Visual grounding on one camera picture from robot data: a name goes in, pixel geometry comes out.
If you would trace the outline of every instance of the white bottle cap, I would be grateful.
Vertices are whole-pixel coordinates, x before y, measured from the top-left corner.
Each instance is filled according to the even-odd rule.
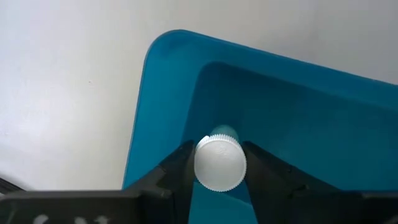
[[[230,136],[205,136],[196,147],[194,170],[203,186],[225,192],[244,179],[246,156],[239,143]]]

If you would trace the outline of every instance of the white background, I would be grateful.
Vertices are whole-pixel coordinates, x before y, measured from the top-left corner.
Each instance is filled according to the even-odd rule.
[[[396,0],[0,0],[0,177],[119,189],[144,56],[165,31],[397,84],[397,21]]]

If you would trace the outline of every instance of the white knurled cap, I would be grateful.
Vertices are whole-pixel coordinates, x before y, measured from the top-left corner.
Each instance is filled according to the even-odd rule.
[[[194,170],[203,186],[225,192],[244,179],[246,156],[239,143],[230,136],[205,136],[196,147]]]

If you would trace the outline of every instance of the black plastic part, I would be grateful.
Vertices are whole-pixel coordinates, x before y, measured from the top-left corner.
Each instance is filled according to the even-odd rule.
[[[398,192],[345,192],[244,142],[258,223],[398,223]]]
[[[260,224],[398,223],[398,192],[341,191],[251,142],[243,149]],[[0,200],[0,223],[36,224],[40,215],[48,218],[44,224],[188,223],[193,154],[193,141],[182,144],[126,190],[7,194]]]
[[[0,200],[0,223],[188,223],[193,187],[193,141],[186,142],[126,190],[16,192]]]
[[[23,190],[22,188],[0,178],[0,194],[8,194],[15,191]]]

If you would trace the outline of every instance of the blue plastic container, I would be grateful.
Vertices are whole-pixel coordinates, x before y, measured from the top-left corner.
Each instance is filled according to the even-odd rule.
[[[338,188],[398,189],[398,86],[185,30],[150,47],[124,186],[228,124],[241,141]],[[244,184],[195,184],[192,223],[255,222]]]

